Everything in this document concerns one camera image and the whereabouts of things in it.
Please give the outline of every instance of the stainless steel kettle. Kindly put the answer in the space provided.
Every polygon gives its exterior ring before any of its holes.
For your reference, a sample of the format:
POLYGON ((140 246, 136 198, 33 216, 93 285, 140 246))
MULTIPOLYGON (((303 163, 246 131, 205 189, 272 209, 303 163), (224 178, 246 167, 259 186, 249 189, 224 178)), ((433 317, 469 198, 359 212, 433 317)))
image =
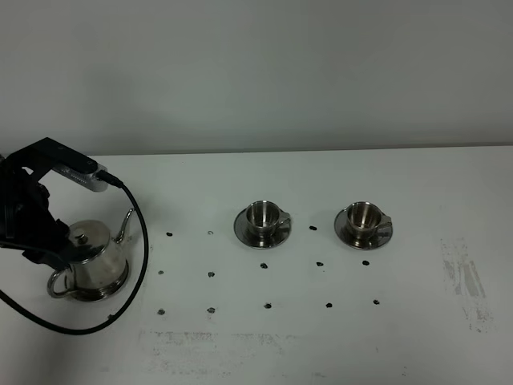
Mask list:
POLYGON ((98 301, 115 293, 128 277, 128 262, 123 247, 128 239, 130 209, 115 238, 103 222, 80 221, 70 226, 69 239, 79 250, 80 258, 67 269, 55 271, 46 289, 53 298, 71 296, 79 301, 98 301), (56 292, 57 279, 65 274, 66 290, 56 292))

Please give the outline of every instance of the kettle lid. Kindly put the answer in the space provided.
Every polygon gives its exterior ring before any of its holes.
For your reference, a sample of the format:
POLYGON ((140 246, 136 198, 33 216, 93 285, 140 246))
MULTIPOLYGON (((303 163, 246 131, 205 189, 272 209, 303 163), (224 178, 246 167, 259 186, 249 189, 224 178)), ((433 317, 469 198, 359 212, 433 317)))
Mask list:
POLYGON ((105 250, 111 231, 101 221, 80 221, 70 226, 68 239, 79 251, 75 261, 86 261, 105 250))

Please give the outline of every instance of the kettle spout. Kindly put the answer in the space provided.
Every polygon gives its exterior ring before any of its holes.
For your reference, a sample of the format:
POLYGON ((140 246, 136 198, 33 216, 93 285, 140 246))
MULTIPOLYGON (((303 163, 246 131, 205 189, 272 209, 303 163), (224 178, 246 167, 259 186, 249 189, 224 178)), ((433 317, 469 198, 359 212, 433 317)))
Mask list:
POLYGON ((125 216, 125 219, 123 219, 123 223, 121 224, 121 228, 119 229, 119 233, 114 238, 115 243, 121 245, 126 241, 127 235, 128 235, 128 233, 130 233, 130 219, 131 219, 131 214, 133 212, 134 212, 134 209, 128 210, 128 213, 125 216))

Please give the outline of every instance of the table surface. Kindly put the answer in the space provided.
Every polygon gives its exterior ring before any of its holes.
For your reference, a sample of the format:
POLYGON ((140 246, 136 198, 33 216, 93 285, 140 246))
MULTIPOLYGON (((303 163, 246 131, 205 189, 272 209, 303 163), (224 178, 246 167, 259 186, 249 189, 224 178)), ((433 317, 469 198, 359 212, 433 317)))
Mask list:
MULTIPOLYGON (((1 304, 0 379, 510 384, 512 149, 99 156, 143 210, 145 282, 120 320, 90 336, 44 330, 1 304), (236 215, 258 200, 292 215, 290 238, 275 249, 250 249, 233 233, 236 215), (389 244, 360 251, 337 238, 333 220, 355 201, 392 217, 389 244)), ((117 188, 90 192, 55 173, 42 182, 69 225, 98 219, 116 232, 130 208, 117 188)), ((103 302, 50 298, 50 268, 7 249, 2 290, 49 321, 94 326, 134 285, 143 250, 135 218, 131 236, 129 282, 103 302)))

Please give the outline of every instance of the white wall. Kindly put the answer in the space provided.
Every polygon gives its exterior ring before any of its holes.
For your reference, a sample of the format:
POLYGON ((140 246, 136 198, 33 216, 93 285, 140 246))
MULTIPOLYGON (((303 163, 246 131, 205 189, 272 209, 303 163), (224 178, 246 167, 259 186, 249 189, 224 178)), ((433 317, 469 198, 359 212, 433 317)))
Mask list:
POLYGON ((0 152, 513 142, 511 0, 2 0, 0 152))

